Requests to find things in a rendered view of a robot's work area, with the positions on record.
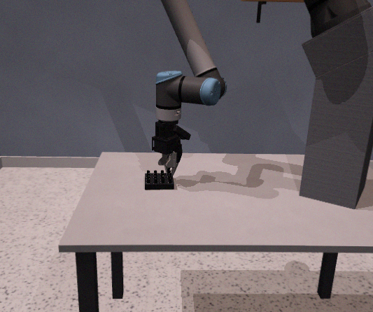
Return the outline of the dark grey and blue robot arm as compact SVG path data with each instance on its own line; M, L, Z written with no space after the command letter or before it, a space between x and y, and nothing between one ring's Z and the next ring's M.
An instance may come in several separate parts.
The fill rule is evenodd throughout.
M181 102L216 105L227 83L220 76L187 0L161 0L194 77L181 71L156 76L156 118L163 122L181 119ZM311 17L312 38L371 8L367 0L304 0Z

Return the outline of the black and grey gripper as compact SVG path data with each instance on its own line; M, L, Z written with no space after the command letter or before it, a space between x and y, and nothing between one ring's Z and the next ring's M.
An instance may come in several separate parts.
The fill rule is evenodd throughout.
M152 150L162 153L162 157L158 160L158 165L164 165L167 175L170 168L172 168L171 176L174 175L183 152L181 139L177 133L173 132L174 125L177 124L178 120L173 122L159 120L155 122L155 136L152 137Z

